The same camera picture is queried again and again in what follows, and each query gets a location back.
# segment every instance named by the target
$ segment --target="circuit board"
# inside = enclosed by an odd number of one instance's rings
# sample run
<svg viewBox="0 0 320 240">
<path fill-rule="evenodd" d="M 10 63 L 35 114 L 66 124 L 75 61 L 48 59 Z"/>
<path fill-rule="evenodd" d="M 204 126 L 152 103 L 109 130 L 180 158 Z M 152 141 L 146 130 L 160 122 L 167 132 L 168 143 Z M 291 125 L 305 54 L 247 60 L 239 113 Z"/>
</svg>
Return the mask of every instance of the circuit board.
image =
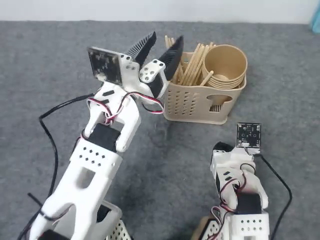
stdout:
<svg viewBox="0 0 320 240">
<path fill-rule="evenodd" d="M 89 47 L 88 53 L 94 77 L 103 82 L 122 85 L 119 53 L 98 47 Z"/>
<path fill-rule="evenodd" d="M 239 122 L 236 131 L 236 147 L 259 149 L 260 146 L 261 123 Z"/>
</svg>

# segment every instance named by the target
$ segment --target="paper cup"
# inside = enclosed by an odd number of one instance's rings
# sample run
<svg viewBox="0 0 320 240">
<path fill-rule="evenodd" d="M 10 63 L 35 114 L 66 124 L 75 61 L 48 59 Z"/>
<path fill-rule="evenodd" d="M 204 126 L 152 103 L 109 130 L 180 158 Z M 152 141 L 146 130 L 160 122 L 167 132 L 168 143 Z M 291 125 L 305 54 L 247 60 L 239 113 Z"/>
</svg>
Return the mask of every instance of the paper cup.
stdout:
<svg viewBox="0 0 320 240">
<path fill-rule="evenodd" d="M 232 45 L 217 45 L 206 54 L 202 66 L 205 78 L 210 71 L 214 75 L 208 86 L 218 89 L 233 89 L 241 84 L 248 67 L 248 60 L 243 51 Z"/>
</svg>

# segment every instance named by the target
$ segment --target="gray carpet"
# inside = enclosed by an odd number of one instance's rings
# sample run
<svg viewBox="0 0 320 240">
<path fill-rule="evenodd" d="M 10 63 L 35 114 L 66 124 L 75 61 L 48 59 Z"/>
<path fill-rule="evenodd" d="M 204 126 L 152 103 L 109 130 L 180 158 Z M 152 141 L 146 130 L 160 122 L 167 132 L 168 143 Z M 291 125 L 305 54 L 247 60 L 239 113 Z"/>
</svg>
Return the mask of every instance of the gray carpet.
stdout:
<svg viewBox="0 0 320 240">
<path fill-rule="evenodd" d="M 293 203 L 278 240 L 316 240 L 319 229 L 320 36 L 305 25 L 182 22 L 0 22 L 0 239 L 11 240 L 44 201 L 53 151 L 37 117 L 65 100 L 95 91 L 87 46 L 118 52 L 156 30 L 163 36 L 233 44 L 247 54 L 248 84 L 224 125 L 169 122 L 141 109 L 142 124 L 107 194 L 123 210 L 136 240 L 187 240 L 218 204 L 209 170 L 213 145 L 234 144 L 237 122 L 262 123 L 262 152 L 292 188 Z M 60 156 L 58 178 L 88 121 L 85 102 L 45 120 Z M 269 196 L 270 227 L 288 199 L 281 183 L 257 160 Z"/>
</svg>

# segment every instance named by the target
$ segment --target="white robotic arm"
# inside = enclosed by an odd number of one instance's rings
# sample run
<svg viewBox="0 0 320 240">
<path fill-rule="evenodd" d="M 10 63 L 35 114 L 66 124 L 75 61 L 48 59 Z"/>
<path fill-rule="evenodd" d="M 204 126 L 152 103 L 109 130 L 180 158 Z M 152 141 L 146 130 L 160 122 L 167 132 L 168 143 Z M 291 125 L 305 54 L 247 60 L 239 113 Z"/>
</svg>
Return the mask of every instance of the white robotic arm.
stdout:
<svg viewBox="0 0 320 240">
<path fill-rule="evenodd" d="M 268 196 L 256 176 L 254 155 L 260 153 L 261 125 L 239 123 L 237 146 L 217 143 L 210 170 L 220 205 L 212 208 L 200 240 L 268 240 Z"/>
<path fill-rule="evenodd" d="M 90 119 L 81 133 L 61 181 L 47 198 L 33 222 L 30 240 L 102 240 L 115 236 L 130 240 L 121 221 L 122 212 L 104 197 L 122 162 L 119 153 L 126 151 L 140 123 L 136 101 L 157 103 L 176 71 L 183 50 L 183 38 L 159 59 L 142 68 L 155 43 L 152 33 L 133 46 L 128 54 L 101 48 L 88 49 L 93 75 L 103 82 L 92 98 L 87 99 Z M 112 123 L 123 125 L 121 131 Z M 82 182 L 94 174 L 87 187 Z"/>
</svg>

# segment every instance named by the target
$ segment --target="basket handle hole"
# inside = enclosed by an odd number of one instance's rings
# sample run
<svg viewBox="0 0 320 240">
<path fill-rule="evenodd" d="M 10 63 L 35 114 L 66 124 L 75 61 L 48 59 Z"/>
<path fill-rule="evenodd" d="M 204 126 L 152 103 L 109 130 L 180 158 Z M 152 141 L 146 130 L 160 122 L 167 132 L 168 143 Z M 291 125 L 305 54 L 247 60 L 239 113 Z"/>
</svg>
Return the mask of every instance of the basket handle hole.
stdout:
<svg viewBox="0 0 320 240">
<path fill-rule="evenodd" d="M 233 99 L 228 95 L 213 94 L 206 97 L 211 101 L 209 112 L 219 113 L 224 103 L 231 102 Z"/>
</svg>

